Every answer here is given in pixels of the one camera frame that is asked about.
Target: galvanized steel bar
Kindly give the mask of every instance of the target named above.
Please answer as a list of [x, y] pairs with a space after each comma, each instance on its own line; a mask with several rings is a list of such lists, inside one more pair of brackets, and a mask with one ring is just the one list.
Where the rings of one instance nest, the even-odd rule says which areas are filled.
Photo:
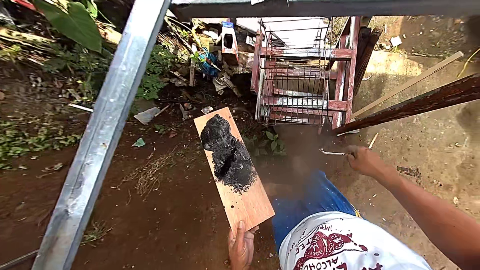
[[135, 1], [32, 269], [72, 266], [169, 5]]

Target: wire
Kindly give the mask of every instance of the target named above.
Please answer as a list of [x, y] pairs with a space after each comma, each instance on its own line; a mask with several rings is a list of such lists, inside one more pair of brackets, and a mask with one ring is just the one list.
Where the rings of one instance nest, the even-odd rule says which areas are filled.
[[466, 70], [467, 65], [468, 65], [468, 62], [470, 62], [470, 60], [471, 60], [471, 59], [475, 56], [475, 54], [477, 54], [477, 52], [479, 52], [479, 51], [480, 51], [480, 48], [479, 48], [476, 52], [474, 52], [474, 53], [468, 58], [468, 60], [467, 60], [467, 61], [465, 62], [465, 64], [463, 65], [462, 71], [460, 71], [460, 74], [458, 74], [457, 78], [460, 78], [460, 76], [462, 75], [462, 73]]

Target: dry grass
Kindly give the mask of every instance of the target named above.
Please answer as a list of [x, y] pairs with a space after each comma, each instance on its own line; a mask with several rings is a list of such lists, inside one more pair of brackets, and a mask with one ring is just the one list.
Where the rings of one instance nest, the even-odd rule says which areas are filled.
[[159, 188], [160, 179], [162, 176], [162, 172], [160, 172], [160, 170], [166, 166], [175, 165], [173, 162], [174, 151], [175, 149], [157, 159], [149, 160], [146, 165], [135, 169], [132, 173], [127, 175], [122, 182], [136, 179], [137, 184], [135, 185], [135, 189], [137, 190], [137, 193], [145, 200], [152, 190]]
[[103, 237], [112, 229], [113, 228], [111, 227], [107, 229], [105, 221], [92, 222], [92, 228], [85, 231], [83, 241], [80, 244], [96, 246], [93, 242], [103, 239]]

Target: large green leaf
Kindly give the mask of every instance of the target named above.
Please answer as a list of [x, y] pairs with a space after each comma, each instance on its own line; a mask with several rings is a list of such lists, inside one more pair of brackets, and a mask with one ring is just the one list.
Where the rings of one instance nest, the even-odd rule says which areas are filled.
[[82, 3], [70, 2], [67, 11], [47, 0], [35, 0], [35, 6], [60, 33], [87, 49], [101, 51], [102, 36]]

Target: stick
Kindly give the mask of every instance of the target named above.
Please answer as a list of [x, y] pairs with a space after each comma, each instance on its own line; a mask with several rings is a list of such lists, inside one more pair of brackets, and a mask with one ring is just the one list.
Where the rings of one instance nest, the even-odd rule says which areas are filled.
[[409, 88], [410, 86], [416, 84], [417, 82], [419, 82], [419, 81], [425, 79], [426, 77], [432, 75], [433, 73], [439, 71], [440, 69], [442, 69], [446, 65], [450, 64], [451, 62], [457, 60], [458, 58], [460, 58], [462, 56], [463, 56], [463, 53], [461, 51], [456, 52], [455, 54], [453, 54], [449, 58], [441, 61], [440, 63], [438, 63], [438, 64], [434, 65], [433, 67], [427, 69], [426, 71], [422, 72], [420, 75], [418, 75], [414, 78], [411, 78], [406, 83], [404, 83], [404, 84], [400, 85], [399, 87], [397, 87], [396, 89], [388, 92], [385, 96], [377, 99], [376, 101], [374, 101], [374, 102], [368, 104], [367, 106], [361, 108], [360, 110], [356, 111], [355, 113], [353, 113], [350, 116], [350, 118], [352, 119], [354, 117], [359, 116], [360, 114], [364, 113], [366, 110], [369, 110], [369, 109], [377, 106], [378, 104], [384, 102], [385, 100], [393, 97], [394, 95], [400, 93], [401, 91]]
[[371, 149], [371, 148], [372, 148], [373, 143], [374, 143], [375, 140], [377, 139], [377, 136], [378, 136], [378, 132], [375, 134], [375, 136], [373, 136], [372, 142], [371, 142], [370, 145], [368, 146], [368, 149]]

